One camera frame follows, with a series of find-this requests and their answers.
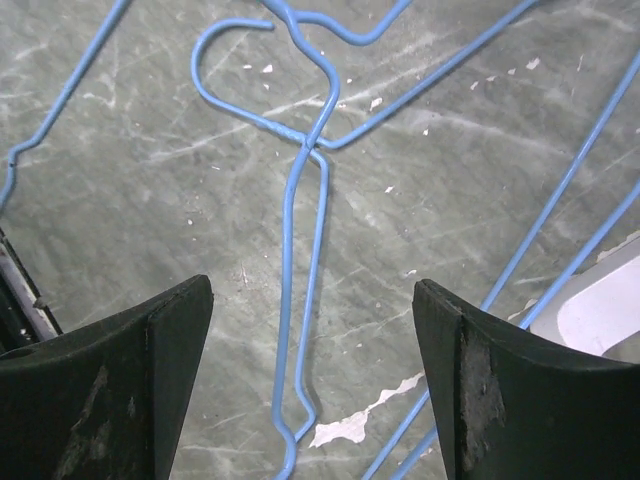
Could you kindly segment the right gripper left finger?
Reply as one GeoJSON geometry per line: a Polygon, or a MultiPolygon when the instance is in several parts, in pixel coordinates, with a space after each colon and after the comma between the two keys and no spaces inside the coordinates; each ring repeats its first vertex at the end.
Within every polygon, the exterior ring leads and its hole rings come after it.
{"type": "Polygon", "coordinates": [[[1,358],[5,479],[166,479],[214,296],[193,276],[1,358]]]}

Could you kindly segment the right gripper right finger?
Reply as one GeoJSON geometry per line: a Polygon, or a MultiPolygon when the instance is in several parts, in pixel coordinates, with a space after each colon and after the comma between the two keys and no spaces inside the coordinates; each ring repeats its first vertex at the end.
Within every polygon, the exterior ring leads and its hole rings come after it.
{"type": "Polygon", "coordinates": [[[451,479],[635,479],[639,368],[553,343],[424,279],[413,317],[451,479]]]}

